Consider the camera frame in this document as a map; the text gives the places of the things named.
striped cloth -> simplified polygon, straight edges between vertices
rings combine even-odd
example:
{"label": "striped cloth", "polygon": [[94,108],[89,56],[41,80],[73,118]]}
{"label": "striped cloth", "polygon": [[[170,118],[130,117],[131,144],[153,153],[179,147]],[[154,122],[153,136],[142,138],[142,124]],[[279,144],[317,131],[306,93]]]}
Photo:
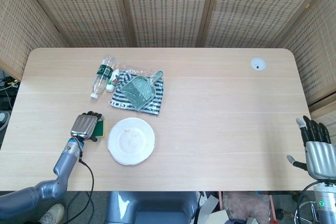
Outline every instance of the striped cloth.
{"label": "striped cloth", "polygon": [[[135,110],[130,101],[121,92],[121,88],[124,87],[132,78],[136,75],[129,73],[129,71],[121,71],[119,75],[119,83],[115,89],[115,92],[110,101],[112,107],[124,110]],[[155,86],[155,97],[149,102],[145,107],[143,107],[140,112],[158,115],[160,113],[161,102],[163,98],[163,80],[160,78],[154,83]]]}

table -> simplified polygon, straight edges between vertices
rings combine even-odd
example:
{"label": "table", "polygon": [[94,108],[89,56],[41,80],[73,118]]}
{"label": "table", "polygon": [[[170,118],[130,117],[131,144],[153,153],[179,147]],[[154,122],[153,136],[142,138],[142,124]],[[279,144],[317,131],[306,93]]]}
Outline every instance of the table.
{"label": "table", "polygon": [[[102,58],[119,68],[164,71],[159,117],[108,105],[111,94],[90,99]],[[253,58],[267,67],[256,71]],[[304,161],[295,118],[309,115],[298,70],[286,49],[40,48],[31,52],[0,151],[0,190],[53,179],[53,167],[82,112],[106,119],[105,136],[127,117],[155,132],[151,157],[137,166],[116,163],[107,138],[87,142],[83,160],[95,190],[301,190],[312,179],[289,164]],[[68,190],[90,190],[77,164]]]}

plastic bottle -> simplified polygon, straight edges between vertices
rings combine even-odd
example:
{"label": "plastic bottle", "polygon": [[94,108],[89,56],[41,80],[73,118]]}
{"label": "plastic bottle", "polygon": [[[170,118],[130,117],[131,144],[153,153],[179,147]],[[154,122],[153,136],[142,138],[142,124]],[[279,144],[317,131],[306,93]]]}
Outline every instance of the plastic bottle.
{"label": "plastic bottle", "polygon": [[116,69],[115,71],[113,71],[112,77],[110,78],[109,83],[106,86],[106,90],[108,92],[113,92],[114,88],[117,85],[118,79],[119,79],[119,69]]}
{"label": "plastic bottle", "polygon": [[116,67],[116,63],[117,63],[116,59],[114,59],[112,56],[106,56],[103,59],[99,67],[99,70],[96,74],[96,77],[93,81],[93,88],[91,94],[92,98],[97,99],[98,95],[105,90],[106,85],[112,76],[112,72]]}

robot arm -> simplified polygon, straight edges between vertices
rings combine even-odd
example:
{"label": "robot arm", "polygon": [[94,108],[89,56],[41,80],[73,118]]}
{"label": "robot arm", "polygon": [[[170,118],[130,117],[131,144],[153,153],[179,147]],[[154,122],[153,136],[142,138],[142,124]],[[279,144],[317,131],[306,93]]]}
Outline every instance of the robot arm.
{"label": "robot arm", "polygon": [[38,183],[13,193],[0,196],[0,220],[9,219],[36,207],[41,200],[60,199],[68,188],[71,171],[81,156],[84,141],[97,139],[92,136],[98,120],[102,115],[92,111],[79,115],[71,129],[72,138],[67,142],[59,157],[54,173],[57,179]]}
{"label": "robot arm", "polygon": [[303,119],[305,122],[300,119],[296,121],[307,163],[298,162],[292,156],[287,156],[287,159],[293,166],[306,170],[312,178],[321,181],[314,186],[319,223],[336,224],[336,149],[331,144],[326,126],[306,116]]}

dustpan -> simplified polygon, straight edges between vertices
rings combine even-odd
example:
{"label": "dustpan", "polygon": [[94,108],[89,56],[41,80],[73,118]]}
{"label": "dustpan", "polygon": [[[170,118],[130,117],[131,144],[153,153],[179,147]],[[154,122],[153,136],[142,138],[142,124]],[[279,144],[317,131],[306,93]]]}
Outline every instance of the dustpan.
{"label": "dustpan", "polygon": [[147,78],[145,76],[136,76],[130,80],[120,90],[132,103],[135,110],[141,110],[147,103],[155,97],[154,83],[163,76],[163,71],[158,71],[155,75]]}

